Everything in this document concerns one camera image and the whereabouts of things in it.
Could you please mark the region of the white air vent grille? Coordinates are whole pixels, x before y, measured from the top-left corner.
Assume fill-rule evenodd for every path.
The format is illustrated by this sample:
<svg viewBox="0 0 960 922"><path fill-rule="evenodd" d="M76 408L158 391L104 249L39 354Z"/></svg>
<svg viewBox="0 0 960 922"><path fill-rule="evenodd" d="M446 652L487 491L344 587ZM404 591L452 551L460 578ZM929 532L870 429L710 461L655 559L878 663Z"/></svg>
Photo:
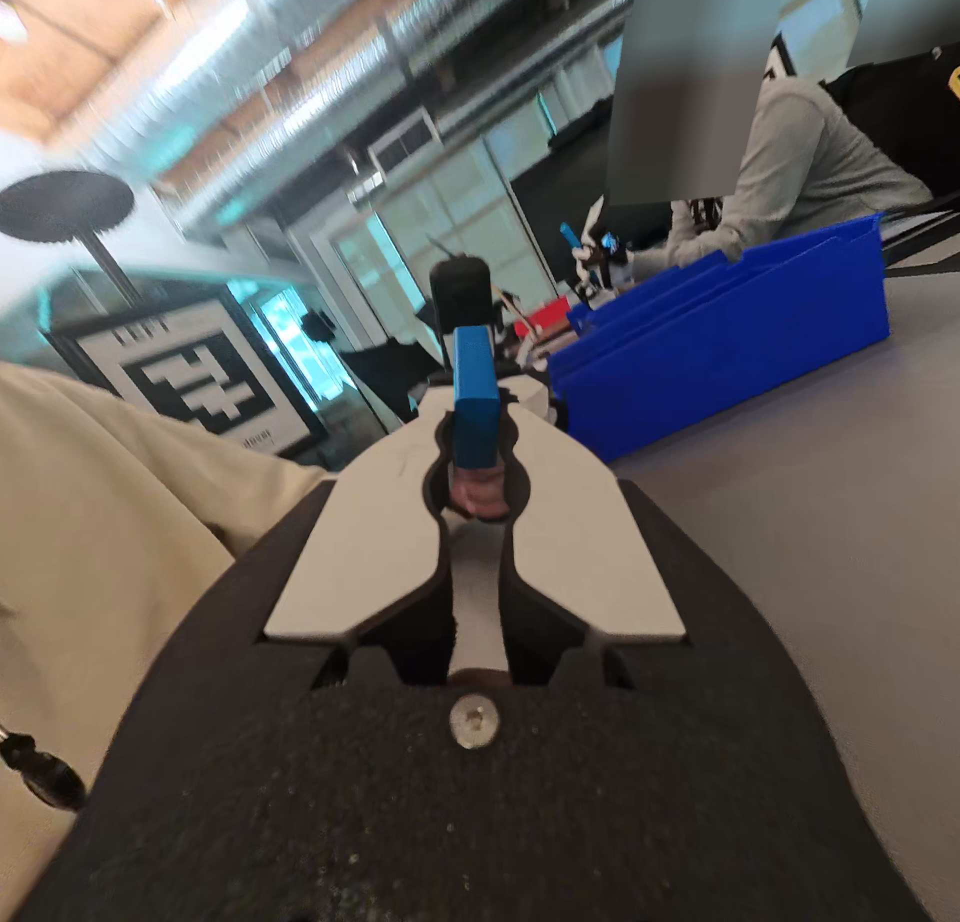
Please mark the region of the white air vent grille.
<svg viewBox="0 0 960 922"><path fill-rule="evenodd" d="M367 147L367 155L384 181L410 168L414 160L443 147L441 134L426 107L419 107Z"/></svg>

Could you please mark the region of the blue storage bin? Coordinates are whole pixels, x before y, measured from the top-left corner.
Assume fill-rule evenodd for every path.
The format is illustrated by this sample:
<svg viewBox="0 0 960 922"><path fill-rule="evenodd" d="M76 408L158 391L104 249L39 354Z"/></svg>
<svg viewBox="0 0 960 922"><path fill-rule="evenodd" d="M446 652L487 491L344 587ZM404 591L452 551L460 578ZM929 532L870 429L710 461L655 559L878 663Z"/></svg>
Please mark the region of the blue storage bin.
<svg viewBox="0 0 960 922"><path fill-rule="evenodd" d="M568 316L548 359L568 433L604 462L890 336L871 215L673 268Z"/></svg>

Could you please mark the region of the red storage bin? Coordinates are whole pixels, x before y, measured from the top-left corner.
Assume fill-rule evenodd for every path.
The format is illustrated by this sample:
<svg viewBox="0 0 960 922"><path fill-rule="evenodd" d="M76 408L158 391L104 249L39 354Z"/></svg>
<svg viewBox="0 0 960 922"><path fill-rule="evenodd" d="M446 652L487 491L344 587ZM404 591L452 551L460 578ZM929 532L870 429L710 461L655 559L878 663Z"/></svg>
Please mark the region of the red storage bin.
<svg viewBox="0 0 960 922"><path fill-rule="evenodd" d="M529 316L519 317L512 322L511 328L521 339L525 339L531 331L536 336L546 332L558 332L564 326L569 326L568 315L571 305L568 296L561 295L552 302L546 303L532 311Z"/></svg>

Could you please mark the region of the black white marker board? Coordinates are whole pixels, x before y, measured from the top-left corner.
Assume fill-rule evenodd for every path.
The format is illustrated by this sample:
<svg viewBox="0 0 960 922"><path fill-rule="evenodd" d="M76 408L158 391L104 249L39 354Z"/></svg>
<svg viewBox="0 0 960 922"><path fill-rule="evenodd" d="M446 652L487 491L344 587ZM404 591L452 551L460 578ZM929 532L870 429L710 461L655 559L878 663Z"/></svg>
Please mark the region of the black white marker board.
<svg viewBox="0 0 960 922"><path fill-rule="evenodd" d="M292 460L330 438L223 285L43 332L83 382L245 450Z"/></svg>

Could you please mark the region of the blue rectangular block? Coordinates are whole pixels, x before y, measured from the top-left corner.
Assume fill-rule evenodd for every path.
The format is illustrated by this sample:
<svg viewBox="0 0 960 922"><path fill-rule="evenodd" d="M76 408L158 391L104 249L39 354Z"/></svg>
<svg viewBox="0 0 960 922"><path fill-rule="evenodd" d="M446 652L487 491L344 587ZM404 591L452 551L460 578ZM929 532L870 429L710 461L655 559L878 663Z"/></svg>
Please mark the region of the blue rectangular block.
<svg viewBox="0 0 960 922"><path fill-rule="evenodd" d="M501 398L489 330L456 328L453 348L454 463L465 471L492 469L498 463Z"/></svg>

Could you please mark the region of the black round disc stand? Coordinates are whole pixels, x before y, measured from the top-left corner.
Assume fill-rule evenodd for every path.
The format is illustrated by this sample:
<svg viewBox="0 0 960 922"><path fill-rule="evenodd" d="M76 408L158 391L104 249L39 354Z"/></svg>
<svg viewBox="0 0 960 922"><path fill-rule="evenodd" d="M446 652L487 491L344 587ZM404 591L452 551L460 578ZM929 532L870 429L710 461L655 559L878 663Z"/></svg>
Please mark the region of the black round disc stand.
<svg viewBox="0 0 960 922"><path fill-rule="evenodd" d="M136 206L134 191L111 174L56 170L30 176L2 189L2 235L32 244L80 244L126 304L141 297L102 242Z"/></svg>

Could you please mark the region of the person's left hand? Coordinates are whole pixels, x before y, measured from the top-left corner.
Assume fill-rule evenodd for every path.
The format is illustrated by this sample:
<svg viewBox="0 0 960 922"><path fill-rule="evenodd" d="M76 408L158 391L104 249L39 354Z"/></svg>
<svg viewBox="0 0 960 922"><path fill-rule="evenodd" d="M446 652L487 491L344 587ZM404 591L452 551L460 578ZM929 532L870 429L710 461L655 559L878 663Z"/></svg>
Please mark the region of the person's left hand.
<svg viewBox="0 0 960 922"><path fill-rule="evenodd" d="M509 517L505 496L506 470L502 463L483 469L449 468L450 510L463 518L499 523Z"/></svg>

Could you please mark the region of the person's cream hoodie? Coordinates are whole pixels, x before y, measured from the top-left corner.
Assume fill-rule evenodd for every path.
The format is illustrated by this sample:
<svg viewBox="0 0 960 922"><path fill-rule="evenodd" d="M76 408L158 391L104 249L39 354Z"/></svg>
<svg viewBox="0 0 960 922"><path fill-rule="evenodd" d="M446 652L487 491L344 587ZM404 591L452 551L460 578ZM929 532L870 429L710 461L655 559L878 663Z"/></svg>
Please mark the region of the person's cream hoodie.
<svg viewBox="0 0 960 922"><path fill-rule="evenodd" d="M237 552L2 539L2 724L30 734L90 791L138 687Z"/></svg>

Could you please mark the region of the large black screen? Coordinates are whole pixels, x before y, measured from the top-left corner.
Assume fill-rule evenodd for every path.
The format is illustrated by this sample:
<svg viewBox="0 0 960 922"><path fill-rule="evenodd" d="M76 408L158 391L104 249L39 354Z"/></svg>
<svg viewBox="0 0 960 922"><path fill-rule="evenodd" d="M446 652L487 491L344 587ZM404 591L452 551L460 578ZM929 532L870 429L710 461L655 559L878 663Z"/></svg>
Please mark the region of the large black screen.
<svg viewBox="0 0 960 922"><path fill-rule="evenodd" d="M547 143L547 155L510 179L510 188L536 246L558 286L575 278L561 225L580 232L604 194L614 99L598 100Z"/></svg>

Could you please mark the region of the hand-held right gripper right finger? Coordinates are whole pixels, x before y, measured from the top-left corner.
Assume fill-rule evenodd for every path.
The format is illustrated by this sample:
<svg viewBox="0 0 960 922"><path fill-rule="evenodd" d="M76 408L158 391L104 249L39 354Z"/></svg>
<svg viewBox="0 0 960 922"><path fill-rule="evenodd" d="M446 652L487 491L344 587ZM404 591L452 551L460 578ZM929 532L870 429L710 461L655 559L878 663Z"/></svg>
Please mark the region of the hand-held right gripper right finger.
<svg viewBox="0 0 960 922"><path fill-rule="evenodd" d="M511 496L526 501L503 546L500 613L513 645L680 643L681 616L617 477L513 402Z"/></svg>

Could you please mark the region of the wide silver ventilation duct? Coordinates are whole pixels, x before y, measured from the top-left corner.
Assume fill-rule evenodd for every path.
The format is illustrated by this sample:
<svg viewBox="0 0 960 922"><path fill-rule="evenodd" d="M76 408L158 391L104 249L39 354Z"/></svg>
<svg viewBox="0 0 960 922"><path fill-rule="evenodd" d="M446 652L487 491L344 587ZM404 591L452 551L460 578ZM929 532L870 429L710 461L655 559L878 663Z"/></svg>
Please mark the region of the wide silver ventilation duct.
<svg viewBox="0 0 960 922"><path fill-rule="evenodd" d="M130 183L172 169L358 0L182 0L51 151Z"/></svg>

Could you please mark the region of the grey desk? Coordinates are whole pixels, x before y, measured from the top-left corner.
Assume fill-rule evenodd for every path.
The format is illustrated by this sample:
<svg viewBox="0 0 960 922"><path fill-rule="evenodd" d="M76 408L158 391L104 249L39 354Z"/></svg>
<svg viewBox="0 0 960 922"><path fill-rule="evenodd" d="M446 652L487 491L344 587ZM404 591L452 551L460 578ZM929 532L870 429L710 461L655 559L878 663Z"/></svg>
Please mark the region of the grey desk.
<svg viewBox="0 0 960 922"><path fill-rule="evenodd" d="M887 340L616 471L774 628L882 843L958 920L958 272L886 292Z"/></svg>

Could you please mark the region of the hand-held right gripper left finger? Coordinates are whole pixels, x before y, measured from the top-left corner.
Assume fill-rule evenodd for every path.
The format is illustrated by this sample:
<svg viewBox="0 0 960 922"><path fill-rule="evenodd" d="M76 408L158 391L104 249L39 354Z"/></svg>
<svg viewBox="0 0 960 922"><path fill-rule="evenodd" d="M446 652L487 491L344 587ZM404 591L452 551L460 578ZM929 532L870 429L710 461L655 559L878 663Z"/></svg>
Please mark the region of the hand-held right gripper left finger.
<svg viewBox="0 0 960 922"><path fill-rule="evenodd" d="M339 473L265 626L267 639L346 643L441 570L450 409L426 409Z"/></svg>

